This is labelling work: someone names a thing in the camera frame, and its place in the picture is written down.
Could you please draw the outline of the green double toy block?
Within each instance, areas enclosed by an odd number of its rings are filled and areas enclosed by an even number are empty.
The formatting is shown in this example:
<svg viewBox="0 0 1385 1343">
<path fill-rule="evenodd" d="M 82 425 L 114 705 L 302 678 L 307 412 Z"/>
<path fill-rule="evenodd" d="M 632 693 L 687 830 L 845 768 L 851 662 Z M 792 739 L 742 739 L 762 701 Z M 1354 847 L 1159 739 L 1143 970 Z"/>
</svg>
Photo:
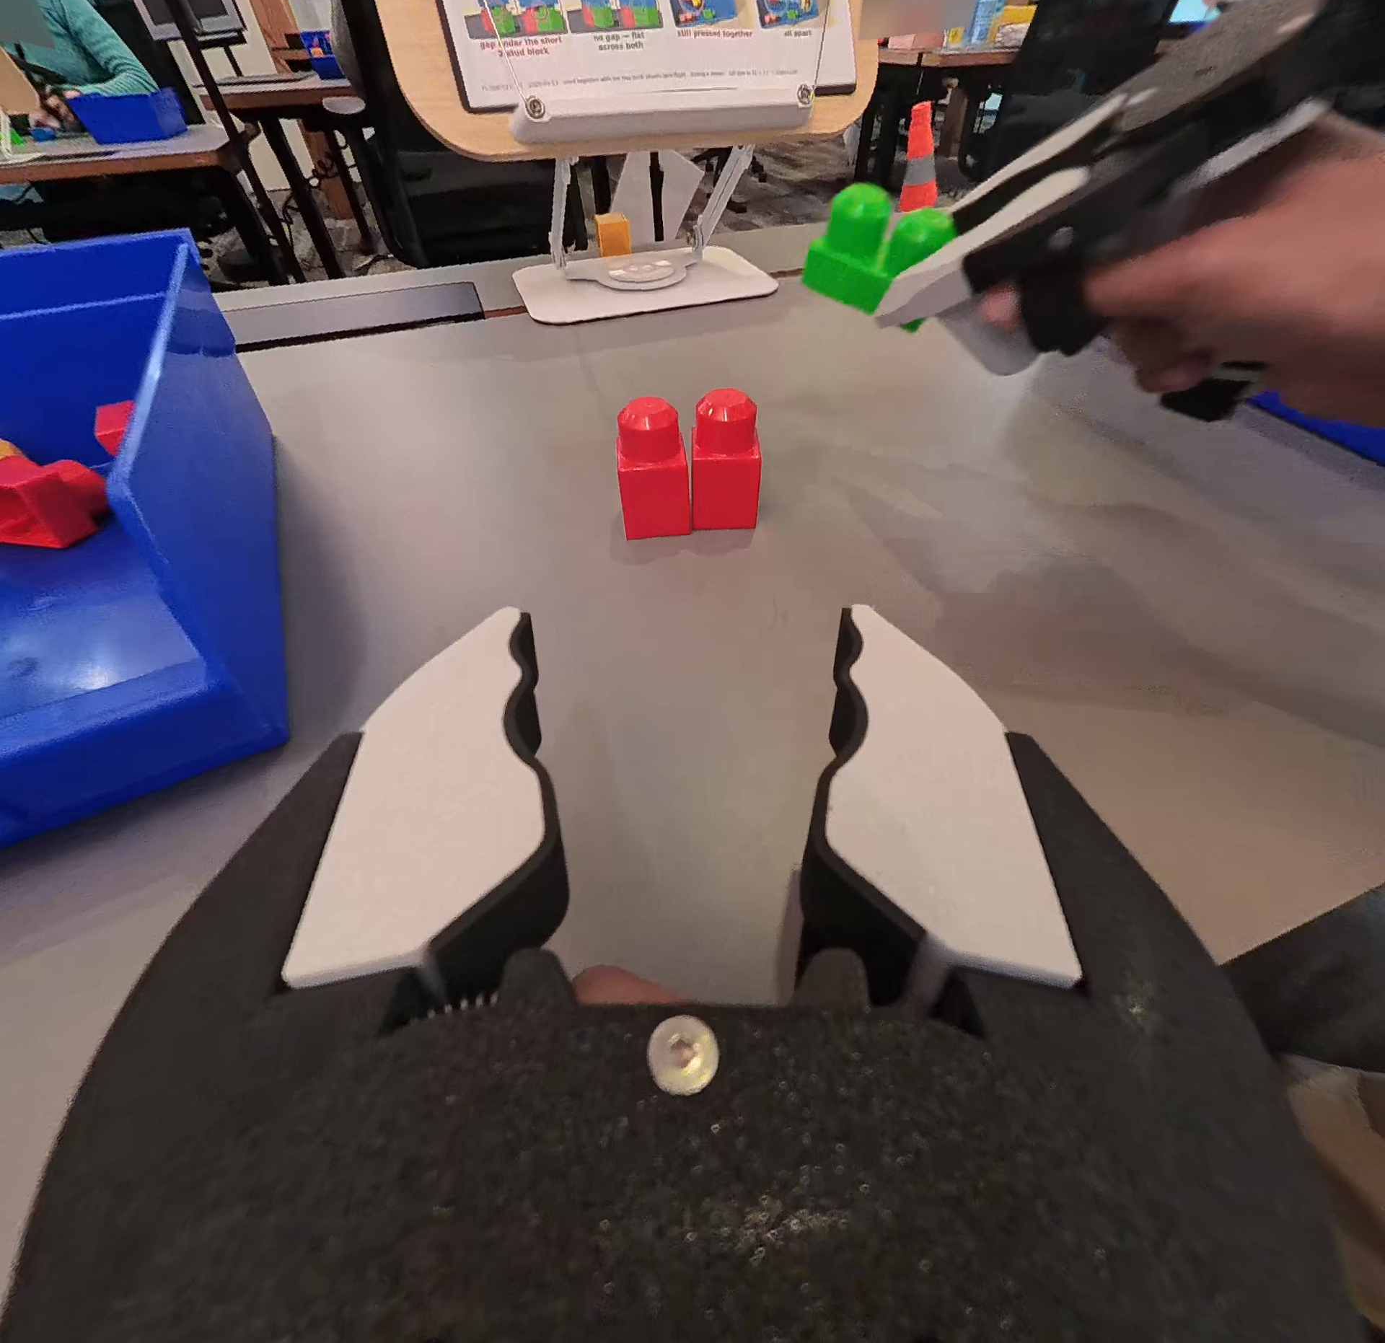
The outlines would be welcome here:
<svg viewBox="0 0 1385 1343">
<path fill-rule="evenodd" d="M 806 256 L 803 284 L 859 313 L 873 315 L 891 284 L 958 236 L 948 211 L 926 206 L 894 219 L 889 193 L 872 184 L 843 189 L 825 233 Z"/>
</svg>

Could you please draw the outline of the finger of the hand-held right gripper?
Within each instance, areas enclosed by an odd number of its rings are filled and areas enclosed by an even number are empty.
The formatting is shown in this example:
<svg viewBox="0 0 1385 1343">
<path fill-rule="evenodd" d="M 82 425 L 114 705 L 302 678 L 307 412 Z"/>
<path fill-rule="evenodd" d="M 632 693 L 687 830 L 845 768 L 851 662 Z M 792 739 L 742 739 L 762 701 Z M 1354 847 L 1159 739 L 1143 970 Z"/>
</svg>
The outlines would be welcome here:
<svg viewBox="0 0 1385 1343">
<path fill-rule="evenodd" d="M 1085 302 L 1084 273 L 1108 236 L 1108 193 L 1023 193 L 899 275 L 876 324 L 940 322 L 991 375 L 1022 374 L 1047 353 L 1074 358 L 1106 330 Z M 1020 299 L 1014 330 L 983 318 L 983 297 L 1004 286 Z"/>
<path fill-rule="evenodd" d="M 1097 241 L 1164 211 L 1183 126 L 1164 96 L 1113 96 L 958 203 L 959 241 Z"/>
</svg>

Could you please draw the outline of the blue plastic bin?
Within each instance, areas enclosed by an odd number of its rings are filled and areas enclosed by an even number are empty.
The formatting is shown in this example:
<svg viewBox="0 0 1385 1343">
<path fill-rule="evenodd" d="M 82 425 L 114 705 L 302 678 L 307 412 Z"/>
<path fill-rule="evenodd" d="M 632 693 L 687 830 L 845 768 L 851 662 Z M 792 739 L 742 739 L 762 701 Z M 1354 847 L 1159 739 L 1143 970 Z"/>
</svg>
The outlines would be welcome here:
<svg viewBox="0 0 1385 1343">
<path fill-rule="evenodd" d="M 187 232 L 5 249 L 4 402 L 136 402 L 114 525 L 2 541 L 2 842 L 288 740 L 269 418 Z"/>
<path fill-rule="evenodd" d="M 1384 468 L 1384 428 L 1314 418 L 1285 404 L 1274 391 L 1259 393 L 1251 402 L 1266 415 Z"/>
</svg>

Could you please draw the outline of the small blue tray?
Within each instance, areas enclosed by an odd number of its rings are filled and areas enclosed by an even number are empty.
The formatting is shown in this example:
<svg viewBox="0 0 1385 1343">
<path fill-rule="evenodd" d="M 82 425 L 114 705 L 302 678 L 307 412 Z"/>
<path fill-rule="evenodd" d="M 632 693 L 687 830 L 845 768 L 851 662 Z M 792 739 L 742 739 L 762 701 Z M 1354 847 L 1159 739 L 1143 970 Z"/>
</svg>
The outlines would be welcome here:
<svg viewBox="0 0 1385 1343">
<path fill-rule="evenodd" d="M 182 137 L 189 123 L 171 88 L 142 94 L 85 93 L 67 104 L 82 128 L 103 147 L 162 142 Z"/>
</svg>

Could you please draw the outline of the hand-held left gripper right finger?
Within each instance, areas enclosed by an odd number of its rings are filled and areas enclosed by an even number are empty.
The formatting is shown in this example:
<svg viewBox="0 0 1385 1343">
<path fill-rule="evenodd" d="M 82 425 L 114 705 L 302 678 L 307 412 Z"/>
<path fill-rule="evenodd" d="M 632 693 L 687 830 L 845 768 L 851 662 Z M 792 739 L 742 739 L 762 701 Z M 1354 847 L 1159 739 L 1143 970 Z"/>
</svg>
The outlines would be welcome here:
<svg viewBox="0 0 1385 1343">
<path fill-rule="evenodd" d="M 872 994 L 940 994 L 958 972 L 1078 988 L 1076 943 L 991 707 L 868 605 L 843 610 L 835 685 L 806 937 L 856 953 Z"/>
</svg>

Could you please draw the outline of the person's beige trousers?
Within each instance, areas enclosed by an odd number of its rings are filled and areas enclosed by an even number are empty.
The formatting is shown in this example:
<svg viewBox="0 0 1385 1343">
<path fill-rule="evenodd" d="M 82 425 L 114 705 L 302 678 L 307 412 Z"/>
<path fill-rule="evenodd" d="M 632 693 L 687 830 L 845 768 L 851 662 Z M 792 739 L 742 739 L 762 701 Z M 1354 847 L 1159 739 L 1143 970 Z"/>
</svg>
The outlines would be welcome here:
<svg viewBox="0 0 1385 1343">
<path fill-rule="evenodd" d="M 1242 954 L 1226 972 L 1287 1075 L 1347 1260 L 1382 1291 L 1384 889 Z"/>
</svg>

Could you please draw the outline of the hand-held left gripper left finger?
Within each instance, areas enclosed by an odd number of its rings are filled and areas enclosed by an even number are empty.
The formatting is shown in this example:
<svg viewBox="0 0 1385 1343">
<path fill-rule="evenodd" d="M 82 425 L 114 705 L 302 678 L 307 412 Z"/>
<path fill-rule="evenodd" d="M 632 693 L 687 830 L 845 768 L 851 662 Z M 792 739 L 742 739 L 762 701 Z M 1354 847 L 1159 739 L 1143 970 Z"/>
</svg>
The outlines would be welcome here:
<svg viewBox="0 0 1385 1343">
<path fill-rule="evenodd" d="M 529 613 L 495 611 L 366 720 L 289 945 L 315 989 L 411 972 L 430 994 L 486 994 L 568 905 Z"/>
</svg>

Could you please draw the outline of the printed instruction sheet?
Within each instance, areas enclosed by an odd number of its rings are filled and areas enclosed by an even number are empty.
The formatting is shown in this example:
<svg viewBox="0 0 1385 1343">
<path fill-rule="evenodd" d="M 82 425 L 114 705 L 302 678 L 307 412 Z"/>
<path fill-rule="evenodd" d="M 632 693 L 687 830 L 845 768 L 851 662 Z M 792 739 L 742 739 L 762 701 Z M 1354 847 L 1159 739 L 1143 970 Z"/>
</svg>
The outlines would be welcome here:
<svg viewBox="0 0 1385 1343">
<path fill-rule="evenodd" d="M 438 0 L 468 110 L 604 88 L 857 86 L 851 0 Z"/>
</svg>

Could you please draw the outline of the orange traffic cone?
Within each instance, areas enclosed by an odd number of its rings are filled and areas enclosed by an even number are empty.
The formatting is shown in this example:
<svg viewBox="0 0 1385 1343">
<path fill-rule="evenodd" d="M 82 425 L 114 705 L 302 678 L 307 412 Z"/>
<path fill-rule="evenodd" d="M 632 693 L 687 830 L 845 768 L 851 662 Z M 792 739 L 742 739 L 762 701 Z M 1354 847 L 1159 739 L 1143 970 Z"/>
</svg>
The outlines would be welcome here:
<svg viewBox="0 0 1385 1343">
<path fill-rule="evenodd" d="M 908 214 L 939 206 L 937 144 L 934 139 L 934 104 L 921 101 L 910 110 L 907 171 L 897 209 Z"/>
</svg>

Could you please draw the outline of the wooden clipboard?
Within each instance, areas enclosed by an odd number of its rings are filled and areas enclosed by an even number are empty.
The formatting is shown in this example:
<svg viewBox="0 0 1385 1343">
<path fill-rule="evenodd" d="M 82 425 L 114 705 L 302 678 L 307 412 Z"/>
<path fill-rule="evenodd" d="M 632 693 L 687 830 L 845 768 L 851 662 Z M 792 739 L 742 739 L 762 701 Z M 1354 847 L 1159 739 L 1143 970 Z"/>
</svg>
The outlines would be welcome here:
<svg viewBox="0 0 1385 1343">
<path fill-rule="evenodd" d="M 878 45 L 862 37 L 860 0 L 848 0 L 853 15 L 856 80 L 813 94 L 813 106 L 795 115 L 784 98 L 770 93 L 714 91 L 714 109 L 642 109 L 632 98 L 607 96 L 599 109 L 554 115 L 549 96 L 538 93 L 546 117 L 540 137 L 519 137 L 514 110 L 532 99 L 517 93 L 498 110 L 471 110 L 455 67 L 442 0 L 372 0 L 385 35 L 396 83 L 423 126 L 460 157 L 511 165 L 543 158 L 584 158 L 634 152 L 695 152 L 720 147 L 768 147 L 829 141 L 862 117 L 878 82 Z"/>
</svg>

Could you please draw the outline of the black office chair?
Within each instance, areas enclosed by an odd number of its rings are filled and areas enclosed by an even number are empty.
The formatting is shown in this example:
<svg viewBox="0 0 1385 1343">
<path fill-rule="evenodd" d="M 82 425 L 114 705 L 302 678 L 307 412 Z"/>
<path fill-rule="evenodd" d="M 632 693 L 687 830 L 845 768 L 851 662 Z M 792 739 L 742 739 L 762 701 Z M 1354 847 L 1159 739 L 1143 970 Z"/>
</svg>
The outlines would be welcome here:
<svg viewBox="0 0 1385 1343">
<path fill-rule="evenodd" d="M 1009 70 L 990 141 L 1009 166 L 1156 59 L 1180 0 L 1039 0 Z"/>
</svg>

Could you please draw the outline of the red toy block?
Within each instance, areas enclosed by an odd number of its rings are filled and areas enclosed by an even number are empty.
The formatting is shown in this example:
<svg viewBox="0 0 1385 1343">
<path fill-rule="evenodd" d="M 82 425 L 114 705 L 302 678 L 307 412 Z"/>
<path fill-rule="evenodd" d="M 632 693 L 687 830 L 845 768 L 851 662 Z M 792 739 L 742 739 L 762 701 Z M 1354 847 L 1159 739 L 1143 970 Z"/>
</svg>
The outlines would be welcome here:
<svg viewBox="0 0 1385 1343">
<path fill-rule="evenodd" d="M 733 388 L 707 393 L 696 407 L 691 434 L 693 530 L 754 530 L 760 480 L 757 402 Z"/>
<path fill-rule="evenodd" d="M 616 472 L 628 539 L 690 535 L 690 471 L 672 402 L 643 396 L 620 412 Z"/>
</svg>

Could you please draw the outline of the person's right hand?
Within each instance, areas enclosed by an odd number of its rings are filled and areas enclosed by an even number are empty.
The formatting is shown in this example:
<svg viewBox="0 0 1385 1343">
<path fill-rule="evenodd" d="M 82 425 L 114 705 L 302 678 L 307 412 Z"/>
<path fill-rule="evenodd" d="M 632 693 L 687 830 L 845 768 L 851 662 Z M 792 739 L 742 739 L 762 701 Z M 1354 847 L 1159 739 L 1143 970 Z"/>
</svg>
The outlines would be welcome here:
<svg viewBox="0 0 1385 1343">
<path fill-rule="evenodd" d="M 1084 278 L 1141 389 L 1229 362 L 1330 421 L 1384 425 L 1384 141 L 1328 115 L 1226 176 L 1191 230 Z"/>
</svg>

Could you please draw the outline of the pile of colourful toy blocks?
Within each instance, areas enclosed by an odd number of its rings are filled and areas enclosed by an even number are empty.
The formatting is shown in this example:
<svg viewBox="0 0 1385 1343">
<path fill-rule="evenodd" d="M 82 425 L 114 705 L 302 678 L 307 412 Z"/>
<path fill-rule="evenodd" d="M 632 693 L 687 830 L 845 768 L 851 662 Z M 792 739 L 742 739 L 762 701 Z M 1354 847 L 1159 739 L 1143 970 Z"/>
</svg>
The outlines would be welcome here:
<svg viewBox="0 0 1385 1343">
<path fill-rule="evenodd" d="M 114 525 L 109 474 L 136 402 L 40 407 L 4 402 L 2 541 L 69 551 Z"/>
</svg>

